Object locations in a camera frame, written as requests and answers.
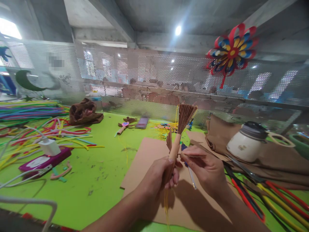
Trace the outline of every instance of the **green table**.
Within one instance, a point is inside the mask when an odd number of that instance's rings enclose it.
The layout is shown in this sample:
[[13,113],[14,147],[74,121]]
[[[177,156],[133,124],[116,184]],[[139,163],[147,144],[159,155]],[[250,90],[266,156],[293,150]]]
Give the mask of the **green table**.
[[[53,223],[81,230],[101,215],[106,213],[118,201],[120,201],[124,190],[119,186],[125,176],[128,167],[144,137],[158,138],[158,134],[150,126],[145,130],[126,129],[118,138],[114,137],[119,129],[117,124],[123,121],[127,115],[104,113],[104,119],[100,124],[94,124],[91,134],[93,138],[88,141],[105,148],[93,148],[89,151],[85,149],[74,149],[68,158],[72,165],[71,172],[65,176],[67,182],[60,180],[50,180],[51,173],[46,174],[40,179],[29,181],[12,188],[3,188],[1,195],[19,198],[50,199],[58,203],[58,209]],[[151,123],[162,121],[150,120]],[[193,127],[192,131],[202,132],[201,129]],[[186,133],[183,134],[182,141],[189,144]],[[32,157],[25,158],[18,163],[14,163],[0,171],[1,183],[12,179],[20,174],[18,167],[35,157],[42,155],[37,153]],[[59,173],[63,172],[66,161],[59,164],[56,169]],[[305,191],[292,191],[294,194],[309,203],[309,193]],[[263,204],[256,198],[261,209],[266,215],[266,224],[272,231],[282,231],[282,228],[266,210]],[[32,214],[35,218],[46,220],[51,212],[51,207],[42,205],[18,205],[0,204],[0,208],[24,214]],[[292,221],[295,221],[289,214],[283,213]],[[173,232],[190,231],[183,227],[171,226]],[[132,231],[166,231],[166,225],[159,223],[149,223],[138,221]]]

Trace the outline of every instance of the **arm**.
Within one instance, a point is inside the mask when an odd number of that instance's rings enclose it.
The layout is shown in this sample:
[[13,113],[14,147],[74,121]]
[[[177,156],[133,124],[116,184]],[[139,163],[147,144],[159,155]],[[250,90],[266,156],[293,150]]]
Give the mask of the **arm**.
[[[201,158],[191,158],[186,155],[201,156]],[[224,165],[220,159],[196,146],[183,150],[181,159],[188,163],[203,189],[221,206],[238,232],[270,232],[229,188],[224,174]]]
[[179,181],[179,173],[176,168],[173,178],[165,186],[162,186],[162,177],[166,169],[173,165],[167,157],[154,161],[138,187],[123,198],[117,205],[111,208],[98,220],[87,226],[82,232],[120,232],[126,231],[139,218],[144,208],[154,201],[160,190],[171,188]]

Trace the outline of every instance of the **green crescent moon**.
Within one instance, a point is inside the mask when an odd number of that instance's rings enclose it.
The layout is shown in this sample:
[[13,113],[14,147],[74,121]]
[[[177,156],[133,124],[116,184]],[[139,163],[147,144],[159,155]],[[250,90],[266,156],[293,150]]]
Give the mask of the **green crescent moon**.
[[15,75],[15,79],[21,87],[28,89],[28,90],[32,90],[32,91],[43,91],[43,90],[47,89],[47,88],[40,88],[40,87],[33,85],[28,80],[27,73],[30,73],[30,71],[29,70],[20,70]]

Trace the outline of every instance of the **green container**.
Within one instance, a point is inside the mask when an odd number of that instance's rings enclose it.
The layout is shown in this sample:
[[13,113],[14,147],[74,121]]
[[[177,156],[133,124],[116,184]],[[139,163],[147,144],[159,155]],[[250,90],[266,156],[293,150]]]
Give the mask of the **green container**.
[[295,144],[295,149],[298,153],[305,159],[309,160],[309,140],[298,134],[289,135],[289,138]]

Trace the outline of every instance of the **white jar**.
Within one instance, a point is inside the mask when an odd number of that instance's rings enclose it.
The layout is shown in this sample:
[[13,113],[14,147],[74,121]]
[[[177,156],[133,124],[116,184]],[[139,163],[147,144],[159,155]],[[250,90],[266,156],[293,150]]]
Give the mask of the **white jar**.
[[226,148],[234,156],[254,162],[262,149],[267,132],[256,122],[248,121],[229,141]]

